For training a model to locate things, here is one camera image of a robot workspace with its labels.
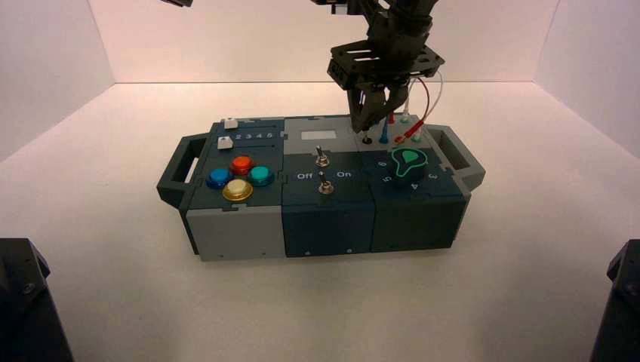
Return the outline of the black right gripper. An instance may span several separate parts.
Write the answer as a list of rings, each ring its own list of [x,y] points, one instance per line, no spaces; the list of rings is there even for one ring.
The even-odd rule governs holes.
[[[369,130],[402,106],[408,98],[408,82],[383,87],[355,88],[359,83],[385,83],[411,75],[434,76],[445,60],[426,46],[432,18],[410,21],[401,17],[377,17],[367,39],[331,49],[329,76],[349,91],[351,127],[355,133]]]

